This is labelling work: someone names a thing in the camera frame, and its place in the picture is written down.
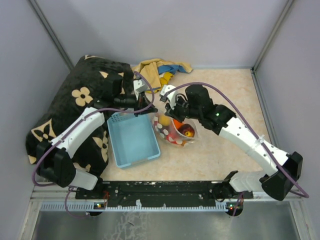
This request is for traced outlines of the orange tangerine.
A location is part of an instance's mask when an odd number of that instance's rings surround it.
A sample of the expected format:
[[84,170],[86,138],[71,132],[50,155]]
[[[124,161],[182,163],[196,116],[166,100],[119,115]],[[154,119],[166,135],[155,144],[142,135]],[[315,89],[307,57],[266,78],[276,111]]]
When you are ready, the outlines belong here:
[[179,122],[176,119],[173,119],[173,124],[174,124],[175,128],[178,130],[184,123],[183,122]]

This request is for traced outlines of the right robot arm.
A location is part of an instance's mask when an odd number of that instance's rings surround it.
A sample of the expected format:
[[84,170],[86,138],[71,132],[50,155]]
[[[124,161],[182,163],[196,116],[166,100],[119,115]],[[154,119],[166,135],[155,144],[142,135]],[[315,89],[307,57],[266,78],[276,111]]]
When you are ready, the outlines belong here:
[[184,84],[185,96],[173,85],[165,85],[160,92],[165,102],[165,114],[182,122],[197,120],[205,129],[235,144],[262,168],[256,172],[231,174],[223,185],[223,192],[235,198],[240,192],[264,191],[271,198],[282,201],[301,176],[303,157],[277,148],[258,136],[245,121],[238,109],[215,104],[210,98],[206,83]]

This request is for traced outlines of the red pear shaped fruit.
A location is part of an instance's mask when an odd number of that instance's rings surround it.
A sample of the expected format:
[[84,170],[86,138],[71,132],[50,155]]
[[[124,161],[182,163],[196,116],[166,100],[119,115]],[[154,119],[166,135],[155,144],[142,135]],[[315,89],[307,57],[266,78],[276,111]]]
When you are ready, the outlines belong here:
[[167,136],[166,136],[166,140],[172,144],[179,144],[179,136],[175,133],[175,132],[170,132]]

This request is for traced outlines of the clear zip top bag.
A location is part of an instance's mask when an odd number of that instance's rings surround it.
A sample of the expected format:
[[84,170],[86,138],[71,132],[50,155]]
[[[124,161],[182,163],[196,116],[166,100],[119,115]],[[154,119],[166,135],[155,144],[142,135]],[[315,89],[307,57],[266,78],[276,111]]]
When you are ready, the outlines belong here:
[[155,133],[164,141],[166,141],[167,143],[170,143],[167,141],[167,135],[169,133],[176,133],[178,136],[179,136],[179,144],[172,144],[172,145],[175,145],[175,146],[180,146],[180,147],[184,147],[188,144],[191,144],[193,143],[197,138],[198,138],[198,132],[197,132],[197,129],[196,129],[196,126],[194,124],[194,122],[192,120],[189,120],[189,119],[185,119],[183,121],[183,124],[190,124],[194,130],[195,130],[195,135],[194,137],[186,137],[184,135],[182,135],[178,129],[176,129],[175,125],[174,125],[174,122],[173,122],[173,118],[170,117],[171,119],[171,123],[170,125],[168,126],[163,126],[161,124],[159,124],[159,116],[160,115],[165,115],[164,113],[162,112],[157,112],[157,113],[153,113],[150,117],[150,120],[151,120],[151,125],[155,131]]

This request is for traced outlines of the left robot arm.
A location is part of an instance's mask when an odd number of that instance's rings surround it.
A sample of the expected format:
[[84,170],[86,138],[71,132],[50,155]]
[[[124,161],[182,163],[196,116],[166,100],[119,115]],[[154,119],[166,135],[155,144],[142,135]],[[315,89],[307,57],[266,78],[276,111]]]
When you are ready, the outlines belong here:
[[50,182],[48,186],[58,185],[62,188],[82,188],[87,194],[97,199],[103,195],[104,186],[99,178],[87,171],[77,169],[73,157],[83,142],[106,120],[116,112],[133,114],[154,113],[154,90],[148,80],[135,71],[137,79],[133,81],[133,93],[121,93],[120,80],[108,81],[106,100],[95,100],[86,107],[82,114],[60,135],[51,142],[39,143],[36,148],[36,164],[31,179],[35,186],[39,175]]

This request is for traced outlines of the dark red apple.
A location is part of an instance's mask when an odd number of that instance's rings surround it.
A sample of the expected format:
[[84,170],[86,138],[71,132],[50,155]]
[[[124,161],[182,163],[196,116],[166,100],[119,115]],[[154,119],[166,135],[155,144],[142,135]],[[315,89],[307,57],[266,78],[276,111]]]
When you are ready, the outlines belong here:
[[178,131],[188,138],[193,138],[195,136],[194,128],[188,123],[181,125]]

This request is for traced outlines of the yellow peach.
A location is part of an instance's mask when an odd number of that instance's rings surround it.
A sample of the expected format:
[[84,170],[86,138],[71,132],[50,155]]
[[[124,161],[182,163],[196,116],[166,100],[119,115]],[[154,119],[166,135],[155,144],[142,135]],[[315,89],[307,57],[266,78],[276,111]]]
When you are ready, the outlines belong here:
[[171,118],[162,114],[158,117],[158,123],[162,126],[169,126],[171,124]]

